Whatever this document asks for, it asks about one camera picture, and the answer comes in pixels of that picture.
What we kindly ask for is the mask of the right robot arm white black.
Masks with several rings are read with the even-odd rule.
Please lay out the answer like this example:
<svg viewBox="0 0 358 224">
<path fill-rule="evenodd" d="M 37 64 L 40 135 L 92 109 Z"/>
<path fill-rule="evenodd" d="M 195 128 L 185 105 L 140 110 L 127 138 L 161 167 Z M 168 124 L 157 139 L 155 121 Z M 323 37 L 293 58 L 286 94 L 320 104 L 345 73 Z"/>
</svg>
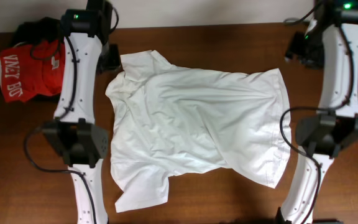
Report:
<svg viewBox="0 0 358 224">
<path fill-rule="evenodd" d="M 295 106 L 291 112 L 315 111 L 295 129 L 298 154 L 290 191 L 274 223 L 314 223 L 313 209 L 327 170 L 341 151 L 358 140 L 358 0 L 315 1 L 306 14 L 305 32 L 296 32 L 285 58 L 308 68 L 323 69 L 319 105 Z"/>
</svg>

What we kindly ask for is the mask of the white printed t-shirt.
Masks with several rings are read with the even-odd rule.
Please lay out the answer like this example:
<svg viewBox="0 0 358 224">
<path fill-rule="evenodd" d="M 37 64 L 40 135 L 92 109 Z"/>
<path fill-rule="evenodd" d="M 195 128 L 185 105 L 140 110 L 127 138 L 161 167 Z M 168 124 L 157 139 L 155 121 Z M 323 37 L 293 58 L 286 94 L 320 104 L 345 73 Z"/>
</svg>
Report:
<svg viewBox="0 0 358 224">
<path fill-rule="evenodd" d="M 233 169 L 275 188 L 287 166 L 287 88 L 279 69 L 230 73 L 171 64 L 158 51 L 121 56 L 108 85 L 117 212 L 168 200 L 169 178 Z"/>
</svg>

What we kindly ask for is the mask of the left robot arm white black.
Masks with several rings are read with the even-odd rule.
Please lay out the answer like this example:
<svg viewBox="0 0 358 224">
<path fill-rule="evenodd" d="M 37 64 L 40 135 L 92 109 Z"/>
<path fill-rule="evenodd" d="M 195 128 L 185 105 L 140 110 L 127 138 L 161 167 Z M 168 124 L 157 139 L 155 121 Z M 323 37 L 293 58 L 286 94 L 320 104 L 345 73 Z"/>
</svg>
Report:
<svg viewBox="0 0 358 224">
<path fill-rule="evenodd" d="M 108 1 L 88 1 L 69 9 L 60 22 L 65 45 L 63 84 L 53 121 L 42 132 L 63 159 L 75 191 L 78 223 L 108 223 L 101 171 L 109 149 L 108 131 L 95 124 L 96 74 L 120 66 L 109 44 L 115 8 Z"/>
</svg>

